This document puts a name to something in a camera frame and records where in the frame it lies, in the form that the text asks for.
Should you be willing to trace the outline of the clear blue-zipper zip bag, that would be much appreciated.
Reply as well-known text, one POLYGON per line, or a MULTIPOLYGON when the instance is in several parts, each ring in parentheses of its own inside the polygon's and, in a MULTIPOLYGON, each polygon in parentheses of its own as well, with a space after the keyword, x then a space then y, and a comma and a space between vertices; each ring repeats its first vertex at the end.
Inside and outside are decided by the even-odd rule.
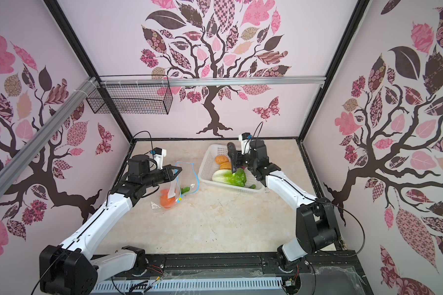
POLYGON ((200 180, 196 174, 194 163, 178 161, 176 172, 180 172, 175 180, 169 184, 163 184, 151 199, 150 206, 154 211, 163 211, 180 205, 187 197, 197 193, 200 180))

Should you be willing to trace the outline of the orange toy pumpkin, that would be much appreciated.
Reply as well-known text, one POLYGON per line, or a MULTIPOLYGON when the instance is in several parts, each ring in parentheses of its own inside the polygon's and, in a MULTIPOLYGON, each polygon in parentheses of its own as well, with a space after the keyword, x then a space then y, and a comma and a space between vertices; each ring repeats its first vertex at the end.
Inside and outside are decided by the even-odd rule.
POLYGON ((172 208, 175 204, 176 204, 176 199, 175 197, 168 197, 168 193, 169 190, 168 189, 163 189, 161 191, 161 195, 159 197, 159 202, 160 205, 164 208, 164 209, 170 209, 172 208))

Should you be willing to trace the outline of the dark toy eggplant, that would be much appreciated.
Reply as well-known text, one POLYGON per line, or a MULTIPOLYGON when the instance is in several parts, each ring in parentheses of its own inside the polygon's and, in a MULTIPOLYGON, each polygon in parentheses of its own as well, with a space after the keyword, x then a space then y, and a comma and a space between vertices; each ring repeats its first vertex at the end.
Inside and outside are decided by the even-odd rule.
POLYGON ((232 171, 232 173, 236 173, 236 171, 237 171, 237 166, 236 166, 237 149, 236 149, 236 146, 234 143, 228 142, 226 147, 228 150, 228 157, 230 158, 230 162, 231 162, 231 171, 232 171))

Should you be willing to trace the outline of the orange toy carrot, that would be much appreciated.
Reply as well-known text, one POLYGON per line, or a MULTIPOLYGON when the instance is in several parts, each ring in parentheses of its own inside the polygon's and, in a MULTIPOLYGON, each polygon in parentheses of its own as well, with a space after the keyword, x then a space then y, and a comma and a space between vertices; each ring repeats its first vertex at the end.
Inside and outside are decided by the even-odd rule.
POLYGON ((167 197, 169 199, 171 199, 171 198, 176 198, 177 199, 179 197, 182 197, 184 194, 189 193, 190 191, 191 191, 190 187, 169 189, 167 197))

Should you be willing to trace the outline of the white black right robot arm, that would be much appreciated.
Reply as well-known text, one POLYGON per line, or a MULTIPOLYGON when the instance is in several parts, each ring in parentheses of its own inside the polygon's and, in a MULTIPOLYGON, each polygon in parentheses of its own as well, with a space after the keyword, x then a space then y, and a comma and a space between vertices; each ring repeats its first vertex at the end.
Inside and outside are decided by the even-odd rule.
POLYGON ((291 181, 269 160, 264 141, 241 138, 240 142, 240 150, 232 142, 227 144, 232 171, 246 167, 258 182, 277 193, 296 213, 295 238, 277 250, 279 268, 290 272, 305 256, 338 242, 341 235, 333 204, 307 193, 291 181))

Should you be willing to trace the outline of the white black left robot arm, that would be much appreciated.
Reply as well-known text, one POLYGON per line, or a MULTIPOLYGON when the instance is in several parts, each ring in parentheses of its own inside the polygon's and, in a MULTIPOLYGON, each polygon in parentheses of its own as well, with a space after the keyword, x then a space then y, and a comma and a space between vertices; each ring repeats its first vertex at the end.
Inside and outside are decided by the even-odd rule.
POLYGON ((88 295, 101 281, 122 272, 144 274, 148 261, 141 248, 126 246, 99 258, 94 253, 118 221, 148 197, 147 189, 158 189, 182 173, 181 167, 163 165, 162 160, 146 154, 129 159, 128 171, 95 214, 60 245, 49 245, 40 253, 35 287, 50 295, 88 295))

